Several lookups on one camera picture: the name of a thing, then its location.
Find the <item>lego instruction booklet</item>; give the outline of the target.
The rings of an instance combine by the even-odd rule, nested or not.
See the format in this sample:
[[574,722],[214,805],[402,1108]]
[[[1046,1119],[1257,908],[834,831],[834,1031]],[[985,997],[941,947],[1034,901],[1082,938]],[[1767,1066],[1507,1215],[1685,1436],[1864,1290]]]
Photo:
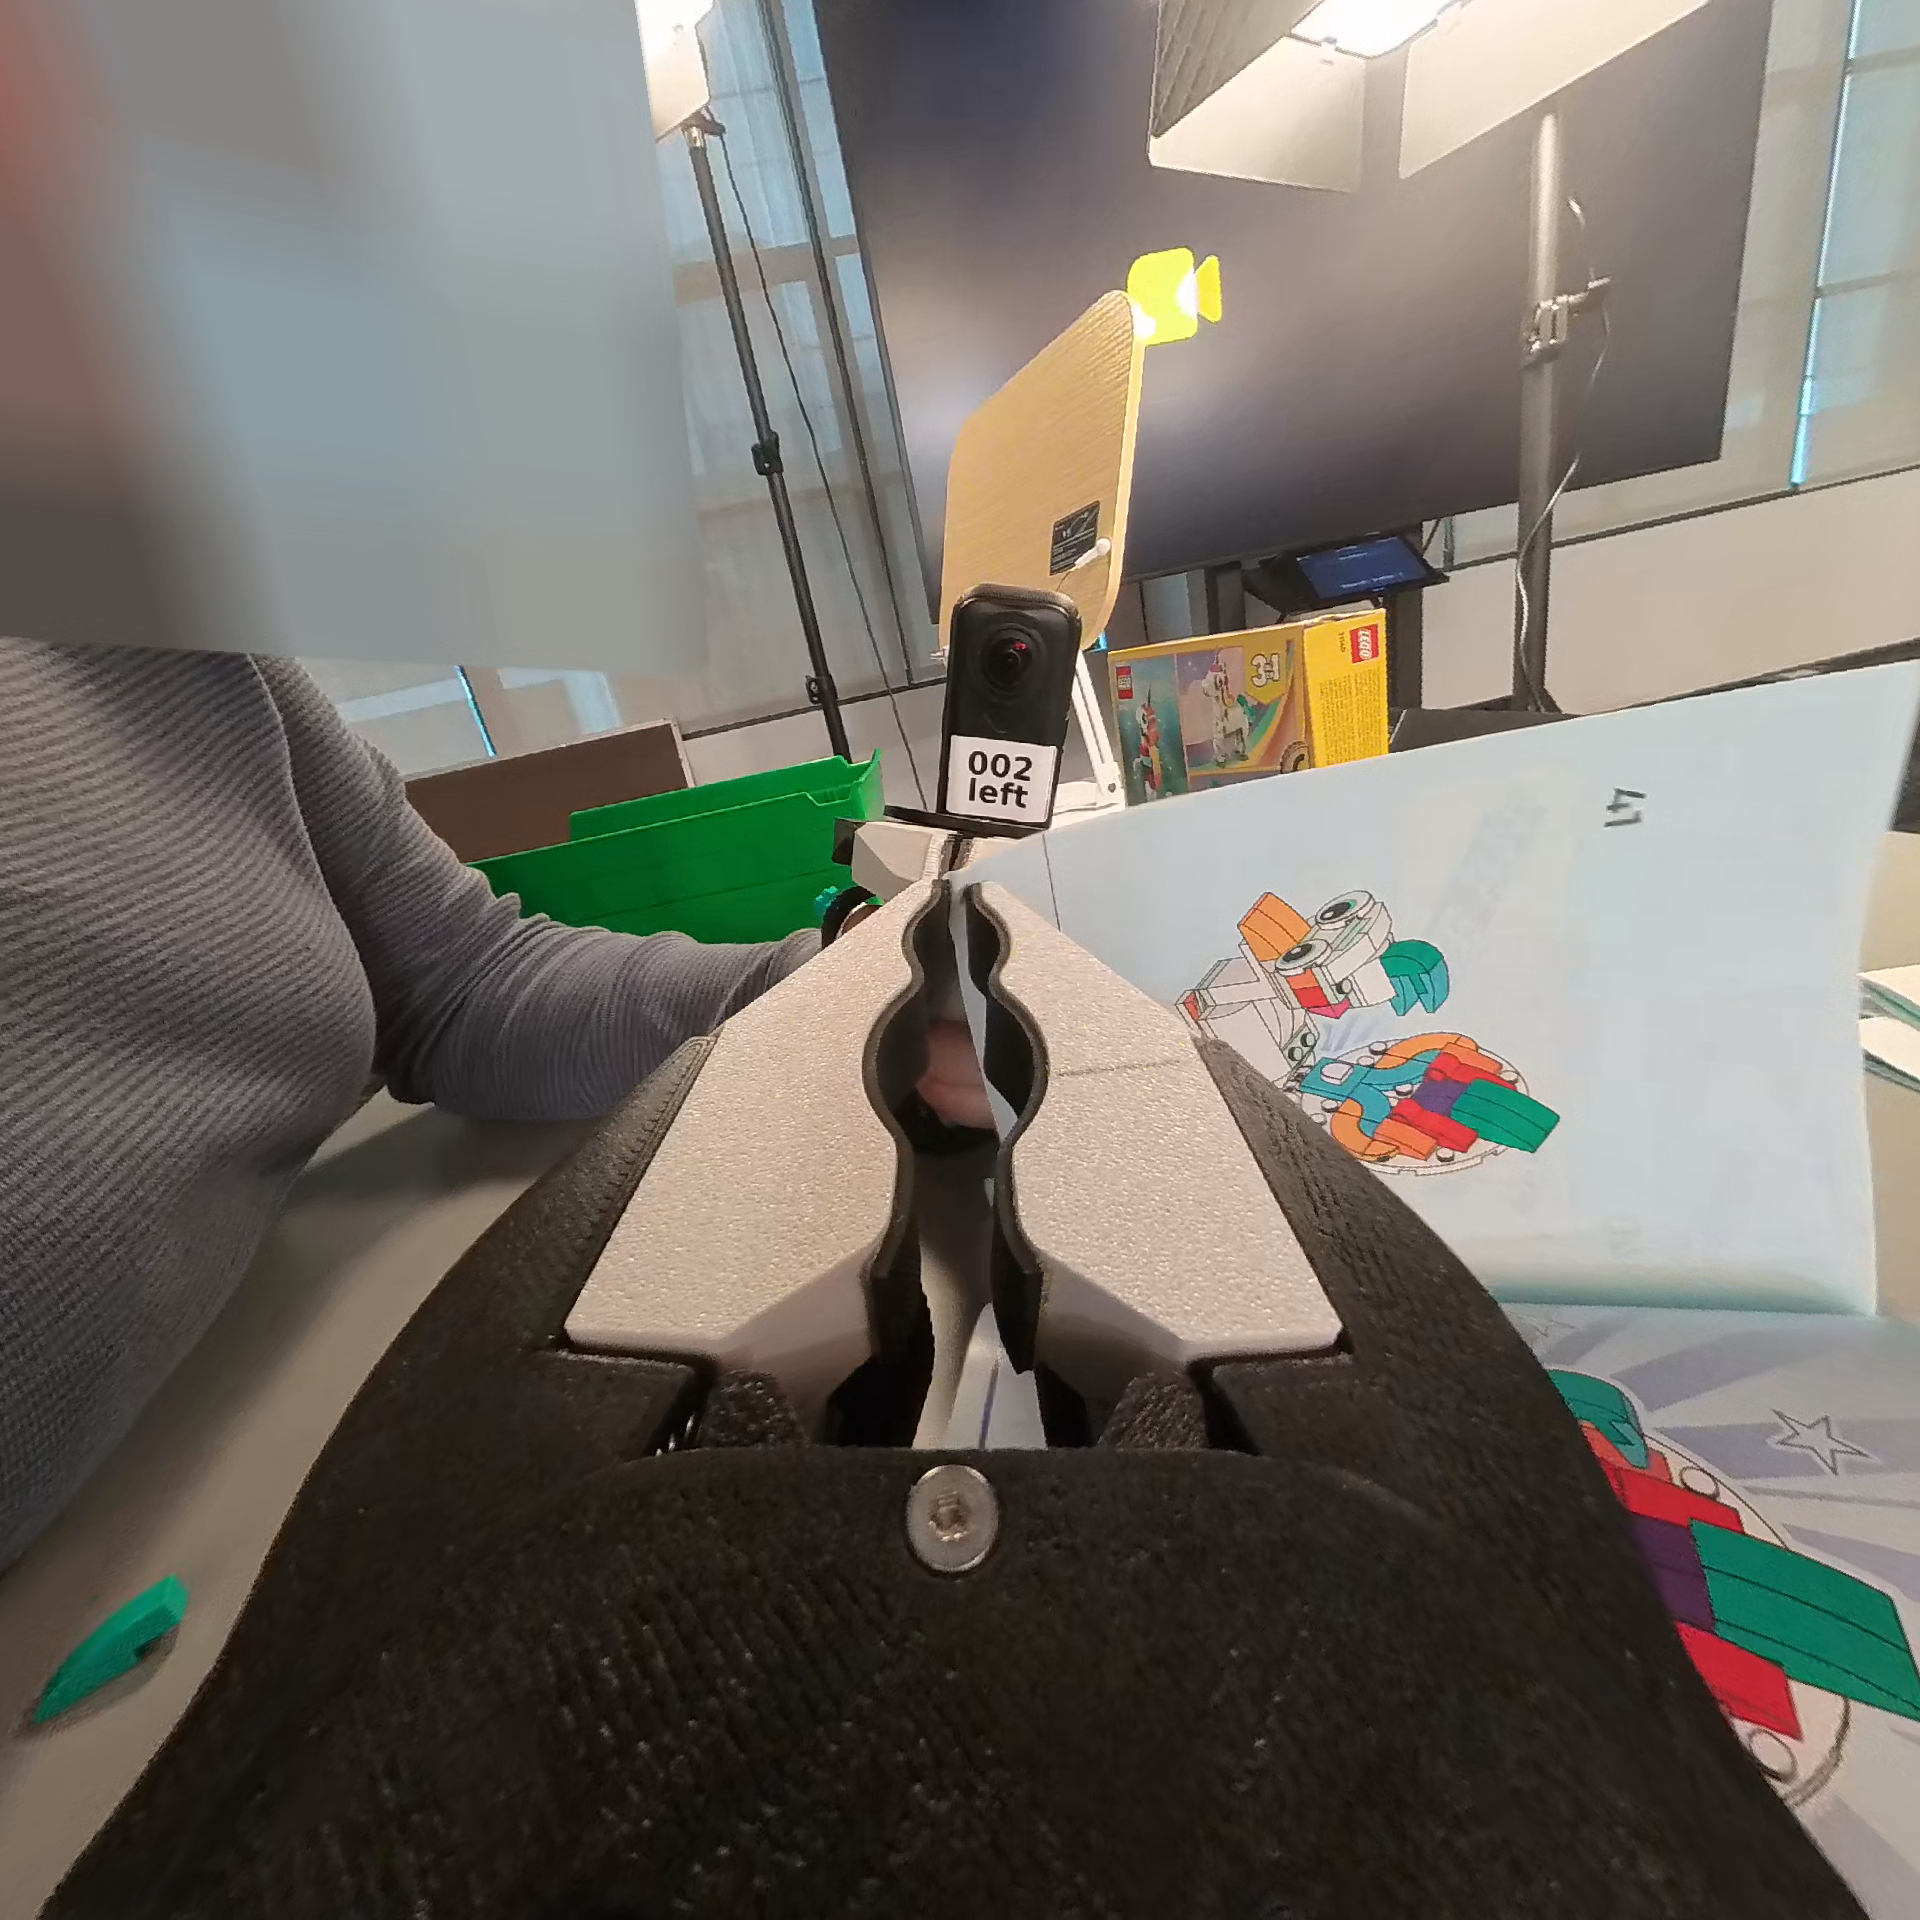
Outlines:
[[976,854],[1497,1299],[1665,1646],[1915,1916],[1915,1329],[1878,1314],[1857,963],[1915,666]]
[[1919,1091],[1919,975],[1919,965],[1858,974],[1864,1068],[1911,1092]]

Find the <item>person's left forearm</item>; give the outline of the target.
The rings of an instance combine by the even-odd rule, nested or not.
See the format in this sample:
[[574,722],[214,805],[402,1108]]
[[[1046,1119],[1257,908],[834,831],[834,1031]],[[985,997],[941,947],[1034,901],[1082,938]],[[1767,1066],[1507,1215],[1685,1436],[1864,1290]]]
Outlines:
[[816,933],[701,945],[571,929],[494,895],[429,830],[360,735],[355,799],[334,802],[333,883],[375,1006],[375,1069],[395,1097],[467,1119],[606,1115],[679,1046],[798,974]]

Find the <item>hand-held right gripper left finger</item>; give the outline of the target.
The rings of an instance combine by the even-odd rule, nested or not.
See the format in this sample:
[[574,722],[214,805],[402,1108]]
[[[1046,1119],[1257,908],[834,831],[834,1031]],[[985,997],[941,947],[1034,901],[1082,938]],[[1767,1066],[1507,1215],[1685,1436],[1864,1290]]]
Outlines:
[[647,1358],[879,1358],[910,1343],[915,1149],[929,1068],[920,881],[729,1020],[566,1332]]

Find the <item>black light stand pole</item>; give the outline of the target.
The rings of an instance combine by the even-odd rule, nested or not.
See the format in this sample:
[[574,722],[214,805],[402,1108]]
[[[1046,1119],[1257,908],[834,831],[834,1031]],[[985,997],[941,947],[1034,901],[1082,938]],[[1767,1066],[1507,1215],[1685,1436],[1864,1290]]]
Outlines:
[[1569,191],[1569,135],[1561,103],[1544,106],[1531,131],[1528,169],[1528,274],[1522,297],[1521,467],[1511,697],[1517,713],[1557,718],[1547,686],[1553,522],[1578,474],[1581,453],[1565,447],[1561,373],[1578,324],[1595,317],[1595,387],[1611,343],[1611,278],[1586,268],[1565,276],[1567,227],[1586,247],[1589,217]]

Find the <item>brown cardboard box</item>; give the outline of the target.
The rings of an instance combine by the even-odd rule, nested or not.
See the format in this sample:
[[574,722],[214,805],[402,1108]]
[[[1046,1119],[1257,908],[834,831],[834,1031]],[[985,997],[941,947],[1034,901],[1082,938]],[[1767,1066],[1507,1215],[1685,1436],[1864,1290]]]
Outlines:
[[570,839],[576,811],[679,794],[691,785],[678,724],[657,722],[413,777],[406,794],[463,858],[494,858]]

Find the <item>person's left hand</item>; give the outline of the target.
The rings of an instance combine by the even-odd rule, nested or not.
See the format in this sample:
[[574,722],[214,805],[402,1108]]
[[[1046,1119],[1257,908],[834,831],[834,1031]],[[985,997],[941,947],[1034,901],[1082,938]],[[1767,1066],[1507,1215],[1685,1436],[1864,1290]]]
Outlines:
[[936,1018],[926,1029],[926,1062],[917,1092],[934,1118],[951,1129],[994,1131],[997,1118],[970,1027]]

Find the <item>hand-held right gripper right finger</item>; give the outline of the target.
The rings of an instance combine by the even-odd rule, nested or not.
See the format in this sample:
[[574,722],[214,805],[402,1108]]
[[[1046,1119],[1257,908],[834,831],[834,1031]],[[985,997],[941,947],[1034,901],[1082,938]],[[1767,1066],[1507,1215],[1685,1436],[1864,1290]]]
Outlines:
[[968,890],[1016,1365],[1330,1353],[1342,1325],[1200,1046],[1002,884]]

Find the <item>thin black light stand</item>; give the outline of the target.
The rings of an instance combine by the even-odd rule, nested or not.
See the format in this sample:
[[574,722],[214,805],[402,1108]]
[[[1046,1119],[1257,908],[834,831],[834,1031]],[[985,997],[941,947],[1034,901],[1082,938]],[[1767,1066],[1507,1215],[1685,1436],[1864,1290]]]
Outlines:
[[749,394],[751,417],[752,417],[752,467],[760,479],[766,485],[774,511],[776,511],[776,529],[781,537],[781,546],[784,554],[784,572],[792,586],[792,594],[795,601],[800,631],[807,650],[807,697],[824,718],[824,727],[827,732],[827,741],[832,755],[839,759],[851,761],[854,750],[849,742],[849,729],[841,713],[837,683],[832,677],[832,668],[825,652],[825,637],[819,619],[819,610],[815,606],[807,564],[802,558],[800,546],[800,529],[793,515],[792,493],[784,478],[784,455],[781,445],[781,434],[774,423],[774,413],[766,399],[766,390],[761,387],[761,373],[757,363],[757,353],[752,345],[752,324],[749,317],[749,306],[742,293],[736,263],[729,243],[729,228],[725,219],[725,210],[719,198],[719,187],[713,179],[713,163],[709,146],[717,138],[722,135],[722,127],[709,107],[698,107],[685,123],[682,138],[689,150],[689,164],[695,183],[695,191],[702,203],[705,227],[712,244],[712,263],[719,276],[719,289],[728,309],[728,324],[744,379],[744,389]]

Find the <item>person's grey sweater torso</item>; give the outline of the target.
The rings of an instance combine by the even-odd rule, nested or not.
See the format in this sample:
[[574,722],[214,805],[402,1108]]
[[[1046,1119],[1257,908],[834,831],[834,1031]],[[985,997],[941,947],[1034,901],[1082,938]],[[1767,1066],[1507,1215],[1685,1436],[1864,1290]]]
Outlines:
[[3,1532],[17,1561],[224,1309],[375,1053],[295,666],[6,641]]

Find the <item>yellow lego box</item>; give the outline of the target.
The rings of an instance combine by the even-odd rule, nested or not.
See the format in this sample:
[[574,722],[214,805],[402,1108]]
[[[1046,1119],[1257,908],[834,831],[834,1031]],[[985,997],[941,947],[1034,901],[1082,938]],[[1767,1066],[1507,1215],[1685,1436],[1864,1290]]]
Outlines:
[[1109,652],[1129,806],[1387,755],[1379,607]]

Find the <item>white softbox panel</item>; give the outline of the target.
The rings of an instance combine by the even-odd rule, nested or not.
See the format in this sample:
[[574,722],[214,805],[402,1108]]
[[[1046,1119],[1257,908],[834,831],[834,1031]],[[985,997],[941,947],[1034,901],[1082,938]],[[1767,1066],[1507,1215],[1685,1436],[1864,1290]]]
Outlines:
[[702,23],[713,2],[635,2],[647,100],[657,140],[682,133],[712,103]]
[[1370,121],[1417,175],[1698,11],[1698,2],[1160,4],[1149,163],[1354,194]]

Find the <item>small tablet screen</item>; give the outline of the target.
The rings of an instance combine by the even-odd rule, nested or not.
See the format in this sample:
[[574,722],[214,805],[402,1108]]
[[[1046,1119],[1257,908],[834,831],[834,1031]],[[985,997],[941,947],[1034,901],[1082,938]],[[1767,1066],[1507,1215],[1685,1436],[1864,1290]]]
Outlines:
[[1315,607],[1386,601],[1397,591],[1426,591],[1449,581],[1407,533],[1321,543],[1287,562]]

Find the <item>closed lego instruction booklet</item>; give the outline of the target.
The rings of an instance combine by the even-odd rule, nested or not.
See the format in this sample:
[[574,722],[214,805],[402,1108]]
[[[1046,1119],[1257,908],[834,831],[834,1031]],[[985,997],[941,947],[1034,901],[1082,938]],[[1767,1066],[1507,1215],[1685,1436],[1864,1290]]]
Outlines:
[[1919,1091],[1919,975],[1919,965],[1858,974],[1864,1068],[1911,1092]]

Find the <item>wooden board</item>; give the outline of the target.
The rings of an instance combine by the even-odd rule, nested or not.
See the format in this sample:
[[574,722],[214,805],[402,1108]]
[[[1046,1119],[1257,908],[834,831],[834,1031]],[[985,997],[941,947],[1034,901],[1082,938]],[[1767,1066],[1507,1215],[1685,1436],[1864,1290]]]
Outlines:
[[1145,338],[1107,293],[962,423],[950,459],[936,621],[983,586],[1075,601],[1085,646],[1114,614],[1129,533]]

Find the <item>large dark screen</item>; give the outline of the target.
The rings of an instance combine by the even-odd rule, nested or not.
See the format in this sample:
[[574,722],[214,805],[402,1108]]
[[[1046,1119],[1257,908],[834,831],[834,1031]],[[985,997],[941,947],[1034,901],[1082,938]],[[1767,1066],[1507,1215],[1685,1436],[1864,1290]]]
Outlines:
[[[816,4],[855,238],[936,591],[959,429],[1127,271],[1216,258],[1222,319],[1143,349],[1127,574],[1254,559],[1519,497],[1531,107],[1354,189],[1161,167],[1211,4]],[[1770,4],[1689,4],[1554,100],[1592,489],[1721,455]]]

